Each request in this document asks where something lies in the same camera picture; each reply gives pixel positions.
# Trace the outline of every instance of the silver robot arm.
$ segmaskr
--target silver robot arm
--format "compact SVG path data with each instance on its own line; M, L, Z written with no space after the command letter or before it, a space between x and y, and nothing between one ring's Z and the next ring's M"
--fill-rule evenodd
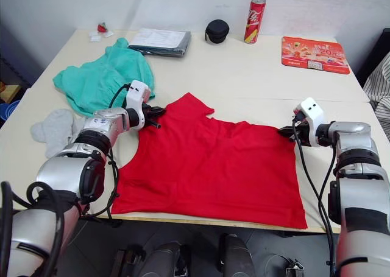
M165 109L150 107L149 88L132 82L126 97L127 108L97 111L88 118L76 140L40 168L37 181L43 182L58 195L64 213L64 230L60 251L66 248L78 218L88 204L98 199L104 190L104 169L111 147L119 134L145 125L159 127L152 118ZM44 191L38 191L36 202L13 216L12 241L8 274L40 276L52 250L59 223Z
M330 183L328 214L341 225L336 276L387 276L390 272L390 184L362 122L324 123L320 106L307 98L294 110L297 135L305 146L336 148L336 181ZM291 127L279 130L294 138Z

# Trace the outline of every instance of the small red object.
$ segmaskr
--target small red object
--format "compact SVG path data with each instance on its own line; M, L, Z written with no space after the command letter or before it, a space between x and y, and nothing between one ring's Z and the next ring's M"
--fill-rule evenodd
M263 19L266 0L251 0L249 6L248 20L246 23L244 41L247 44L254 44L260 32L261 20Z
M98 31L98 32L107 32L108 29L107 29L107 26L105 26L105 23L100 23L100 24L97 26L97 31Z

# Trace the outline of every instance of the t-shirt sleeve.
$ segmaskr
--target t-shirt sleeve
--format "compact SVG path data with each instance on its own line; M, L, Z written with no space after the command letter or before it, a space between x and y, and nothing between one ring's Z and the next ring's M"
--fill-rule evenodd
M180 117L195 118L214 113L213 108L209 108L191 93L186 93L177 101L167 105L167 112L175 112Z

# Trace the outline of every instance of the green cloth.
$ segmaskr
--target green cloth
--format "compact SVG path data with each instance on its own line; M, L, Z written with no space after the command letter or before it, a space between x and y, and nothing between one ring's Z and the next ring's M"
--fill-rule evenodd
M70 66L54 77L55 87L62 90L73 110L86 116L108 108L117 90L133 79L142 81L152 90L154 80L151 68L141 53L128 49L125 38L119 38L105 54L81 67ZM121 107L126 98L124 89L113 107Z

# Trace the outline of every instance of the orange placemat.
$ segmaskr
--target orange placemat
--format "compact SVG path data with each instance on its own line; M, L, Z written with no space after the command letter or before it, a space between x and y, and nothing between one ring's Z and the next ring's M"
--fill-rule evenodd
M283 37L282 64L342 74L349 73L342 46L328 41Z

